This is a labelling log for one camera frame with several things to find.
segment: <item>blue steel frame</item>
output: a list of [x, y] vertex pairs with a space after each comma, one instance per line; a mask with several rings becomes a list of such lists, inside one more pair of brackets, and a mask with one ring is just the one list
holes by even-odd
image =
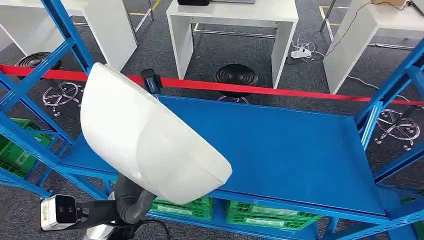
[[[64, 37], [64, 42], [53, 51], [46, 60], [44, 60], [39, 66], [37, 66], [27, 77], [25, 77], [19, 84], [13, 84], [3, 73], [0, 72], [0, 82], [3, 88], [8, 90], [8, 94], [0, 99], [0, 133], [9, 138], [15, 144], [18, 144], [26, 151], [30, 152], [39, 161], [43, 162], [48, 166], [47, 171], [38, 180], [36, 184], [28, 182], [28, 176], [24, 179], [15, 177], [14, 175], [0, 169], [0, 184], [6, 184], [9, 186], [15, 186], [25, 188], [32, 192], [35, 192], [42, 197], [47, 197], [50, 192], [42, 189], [40, 184], [49, 174], [50, 170], [56, 171], [63, 177], [89, 193], [96, 199], [107, 199], [110, 193], [110, 181], [116, 180], [116, 172], [101, 171], [93, 169], [83, 169], [78, 167], [70, 167], [61, 164], [66, 149], [74, 144], [74, 140], [64, 132], [50, 117], [48, 117], [32, 100], [30, 100], [26, 93], [27, 91], [40, 79], [45, 71], [47, 71], [53, 63], [57, 62], [62, 56], [72, 51], [73, 55], [81, 65], [83, 71], [88, 74], [93, 60], [90, 57], [87, 48], [84, 46], [78, 32], [73, 26], [65, 8], [63, 7], [60, 0], [41, 0], [45, 6], [45, 9], [50, 14], [51, 18], [55, 22], [59, 31]], [[399, 94], [409, 83], [414, 83], [415, 86], [421, 93], [424, 93], [424, 39], [416, 46], [416, 48], [410, 53], [410, 55], [396, 68], [388, 80], [381, 86], [380, 90], [371, 98], [371, 100], [365, 105], [362, 111], [355, 117], [355, 122], [359, 134], [361, 135], [361, 143], [364, 150], [370, 141], [371, 134], [376, 124], [376, 119], [379, 113], [384, 109], [395, 97]], [[6, 113], [11, 107], [21, 102], [25, 107], [29, 108], [37, 117], [48, 124], [52, 129], [49, 131], [43, 131], [43, 133], [49, 134], [54, 138], [54, 142], [59, 141], [61, 148], [52, 152], [50, 144], [48, 147], [42, 146], [39, 142], [34, 140], [28, 133], [17, 126], [11, 121]], [[396, 160], [392, 161], [389, 165], [379, 169], [374, 174], [374, 181], [376, 184], [397, 173], [406, 166], [413, 164], [424, 155], [424, 143], [420, 143], [411, 151], [404, 153]], [[100, 178], [103, 180], [104, 189], [100, 190], [86, 180], [83, 176]], [[417, 199], [411, 203], [401, 206], [399, 197], [396, 194], [395, 200], [393, 200], [394, 191], [388, 189], [396, 189], [397, 191], [409, 192], [411, 196]], [[371, 213], [353, 212], [347, 209], [335, 209], [331, 207], [316, 206], [309, 203], [291, 202], [285, 200], [272, 200], [269, 198], [262, 198], [259, 196], [247, 196], [245, 194], [237, 194], [233, 192], [225, 191], [213, 191], [210, 196], [222, 200], [234, 200], [252, 204], [259, 204], [269, 207], [293, 209], [302, 212], [310, 212], [329, 216], [330, 221], [327, 226], [327, 230], [323, 239], [357, 239], [366, 236], [372, 236], [380, 232], [388, 231], [391, 238], [397, 236], [403, 236], [408, 233], [408, 237], [413, 239], [409, 228], [402, 228], [402, 226], [409, 225], [411, 223], [424, 220], [424, 198], [419, 197], [411, 193], [408, 189], [399, 189], [393, 186], [381, 186], [381, 199], [391, 199], [397, 204], [389, 204], [387, 207], [388, 211], [385, 215], [376, 215]], [[264, 237], [269, 239], [287, 239], [286, 237], [277, 237], [272, 234], [254, 233], [251, 231], [245, 231], [242, 228], [238, 229], [237, 226], [233, 228], [223, 228], [208, 223], [195, 223], [190, 220], [182, 218], [175, 218], [169, 215], [158, 215], [152, 214], [151, 216], [164, 218], [168, 220], [174, 220], [183, 223], [197, 224], [203, 227], [210, 227], [215, 229], [222, 229], [225, 231], [233, 231], [237, 233], [250, 234], [258, 237]], [[360, 221], [356, 225], [336, 232], [335, 228], [339, 218], [350, 219]], [[312, 238], [317, 239], [318, 235], [314, 234]]]

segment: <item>blue metal shelf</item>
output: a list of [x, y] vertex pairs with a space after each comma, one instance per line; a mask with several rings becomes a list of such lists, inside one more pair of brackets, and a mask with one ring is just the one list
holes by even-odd
[[[233, 173], [218, 190], [384, 216], [352, 117], [182, 97], [159, 100], [231, 163]], [[301, 128], [310, 135], [299, 134]], [[340, 143], [344, 147], [334, 147]], [[60, 166], [92, 177], [117, 174], [82, 135]]]
[[191, 224], [205, 228], [228, 231], [238, 234], [246, 234], [255, 237], [261, 237], [273, 240], [316, 239], [317, 228], [315, 224], [311, 224], [299, 231], [287, 231], [273, 227], [249, 226], [242, 224], [226, 223], [226, 200], [214, 198], [212, 209], [212, 220], [201, 220], [191, 217], [183, 217], [180, 215], [166, 214], [162, 212], [148, 212], [147, 215], [152, 218], [169, 220], [183, 224]]
[[[0, 72], [0, 84], [8, 91], [0, 99], [0, 134], [94, 198], [106, 199], [110, 191], [109, 180], [116, 179], [117, 171], [89, 148], [82, 135], [74, 144], [73, 139], [26, 96], [44, 72], [69, 50], [86, 74], [93, 65], [61, 1], [41, 2], [65, 41], [18, 84]], [[214, 200], [212, 221], [165, 213], [149, 215], [268, 239], [308, 240], [318, 237], [314, 225], [301, 231], [286, 231], [227, 224], [222, 200], [226, 199], [330, 216], [323, 240], [361, 239], [385, 231], [394, 238], [407, 236], [414, 239], [411, 228], [405, 226], [424, 219], [424, 198], [401, 206], [397, 196], [390, 196], [393, 189], [382, 191], [376, 184], [422, 158], [424, 142], [378, 169], [374, 176], [364, 149], [381, 109], [411, 82], [422, 92], [423, 69], [424, 39], [355, 118], [158, 95], [164, 105], [228, 159], [233, 174], [225, 185], [210, 193], [211, 197], [218, 198]], [[8, 109], [18, 101], [53, 129], [58, 140], [63, 142], [62, 146], [71, 146], [64, 159], [42, 146], [7, 117]], [[0, 169], [0, 176], [0, 183], [25, 188], [42, 197], [50, 194], [37, 186], [39, 183], [32, 184], [4, 169]], [[38, 182], [43, 181], [45, 176], [41, 176]], [[104, 191], [83, 176], [101, 178], [105, 184]], [[361, 222], [333, 233], [339, 218]]]

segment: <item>red stanchion rope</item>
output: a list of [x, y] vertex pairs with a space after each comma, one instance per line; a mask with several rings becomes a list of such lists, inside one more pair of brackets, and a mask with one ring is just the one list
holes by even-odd
[[[20, 67], [20, 66], [9, 66], [0, 64], [0, 72], [6, 75], [15, 76], [27, 76], [33, 68]], [[67, 80], [67, 81], [87, 81], [87, 76], [84, 72], [79, 71], [67, 71], [67, 70], [49, 70], [44, 75], [47, 79]], [[141, 76], [130, 75], [127, 76], [133, 82], [138, 85], [143, 84]], [[169, 77], [160, 77], [162, 85], [170, 88], [184, 88], [184, 89], [197, 89], [197, 90], [210, 90], [210, 91], [227, 91], [227, 92], [238, 92], [238, 93], [251, 93], [251, 94], [265, 94], [265, 95], [277, 95], [287, 97], [301, 97], [301, 98], [312, 98], [312, 99], [330, 99], [330, 100], [345, 100], [345, 101], [358, 101], [368, 102], [369, 97], [364, 96], [349, 96], [339, 94], [328, 94], [312, 91], [300, 91], [300, 90], [289, 90], [289, 89], [273, 89], [267, 87], [258, 86], [243, 86], [234, 84], [225, 84], [217, 82], [206, 82], [206, 81], [194, 81], [194, 80], [181, 80]], [[393, 104], [401, 105], [419, 105], [424, 106], [423, 101], [404, 101], [404, 100], [393, 100]]]

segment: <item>white table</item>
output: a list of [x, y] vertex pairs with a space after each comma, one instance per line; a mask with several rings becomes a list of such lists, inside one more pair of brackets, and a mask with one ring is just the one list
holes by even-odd
[[[61, 0], [85, 17], [109, 66], [120, 71], [137, 48], [122, 0]], [[0, 27], [27, 56], [52, 52], [64, 41], [40, 0], [0, 0]]]
[[271, 55], [274, 88], [278, 86], [299, 19], [295, 0], [256, 0], [255, 4], [211, 2], [208, 6], [179, 5], [173, 0], [166, 15], [179, 79], [184, 79], [193, 54], [192, 23], [276, 28]]
[[[421, 39], [424, 37], [424, 16], [415, 8], [403, 11], [387, 4], [368, 4], [369, 0], [353, 0], [341, 22], [328, 52], [323, 60], [328, 89], [336, 94], [348, 74], [374, 36]], [[346, 33], [341, 42], [335, 46]]]

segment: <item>green plastic crate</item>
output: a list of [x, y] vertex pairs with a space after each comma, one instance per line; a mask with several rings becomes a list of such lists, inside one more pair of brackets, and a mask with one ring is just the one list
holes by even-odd
[[316, 219], [318, 220], [321, 218], [320, 215], [308, 213], [308, 212], [301, 212], [301, 211], [294, 211], [289, 209], [279, 209], [279, 208], [272, 208], [272, 207], [266, 207], [266, 206], [260, 206], [255, 204], [249, 204], [239, 201], [229, 201], [227, 205], [227, 212], [229, 213], [252, 213], [252, 214], [261, 214], [263, 216], [268, 217], [302, 217], [302, 218], [308, 218], [308, 219]]
[[[418, 191], [417, 194], [424, 196], [424, 189]], [[401, 199], [403, 204], [410, 203], [414, 200], [415, 200], [415, 198], [412, 198], [412, 197], [409, 197], [409, 196], [406, 196], [406, 197]], [[415, 230], [415, 233], [418, 237], [418, 240], [424, 240], [424, 220], [423, 221], [416, 221], [412, 224], [412, 226]]]
[[167, 214], [179, 215], [184, 217], [211, 220], [212, 209], [198, 209], [194, 207], [178, 206], [164, 203], [153, 203], [151, 205], [151, 211], [162, 212]]
[[162, 197], [156, 197], [153, 201], [154, 203], [162, 203], [162, 204], [171, 204], [175, 206], [184, 206], [184, 207], [191, 207], [191, 208], [197, 208], [197, 209], [211, 209], [212, 208], [212, 198], [208, 196], [200, 197], [194, 201], [191, 201], [187, 204], [178, 205], [174, 204]]
[[[29, 119], [11, 118], [16, 124], [25, 130], [40, 130], [38, 126]], [[46, 134], [31, 134], [43, 146], [49, 145], [51, 137]], [[31, 170], [36, 162], [36, 158], [18, 145], [0, 135], [0, 168], [23, 178]]]
[[258, 227], [279, 228], [284, 230], [302, 230], [314, 223], [315, 218], [298, 216], [263, 216], [254, 213], [227, 212], [226, 222], [229, 224], [251, 225]]

